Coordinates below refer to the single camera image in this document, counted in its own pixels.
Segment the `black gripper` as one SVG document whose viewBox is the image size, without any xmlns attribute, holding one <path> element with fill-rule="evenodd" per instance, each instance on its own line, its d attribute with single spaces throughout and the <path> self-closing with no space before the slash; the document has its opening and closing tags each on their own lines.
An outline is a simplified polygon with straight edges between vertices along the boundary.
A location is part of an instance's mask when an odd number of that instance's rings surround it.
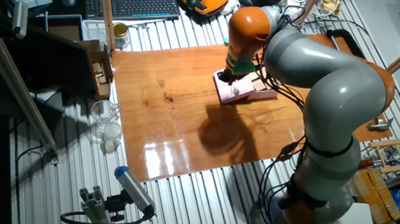
<svg viewBox="0 0 400 224">
<path fill-rule="evenodd" d="M 245 77 L 245 74 L 234 74 L 232 71 L 228 70 L 227 68 L 218 71 L 217 77 L 223 82 L 226 82 L 228 85 L 233 84 L 235 81 L 240 80 L 241 78 Z"/>
</svg>

